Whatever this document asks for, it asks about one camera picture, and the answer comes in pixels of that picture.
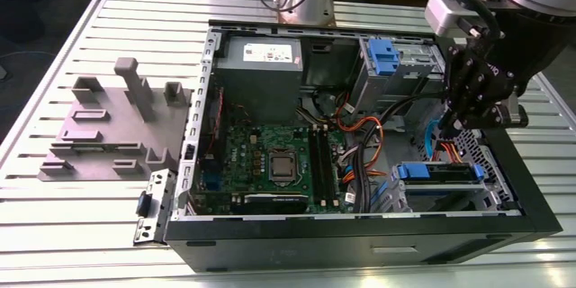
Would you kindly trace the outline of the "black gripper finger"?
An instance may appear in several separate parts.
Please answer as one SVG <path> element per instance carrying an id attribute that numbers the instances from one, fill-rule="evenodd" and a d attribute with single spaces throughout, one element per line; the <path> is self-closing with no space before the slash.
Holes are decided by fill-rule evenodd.
<path id="1" fill-rule="evenodd" d="M 528 126 L 528 114 L 519 103 L 504 100 L 483 111 L 465 113 L 459 121 L 464 129 L 524 128 Z"/>
<path id="2" fill-rule="evenodd" d="M 457 136 L 476 106 L 481 85 L 480 59 L 464 46 L 448 47 L 444 68 L 447 110 L 440 119 L 440 136 Z"/>

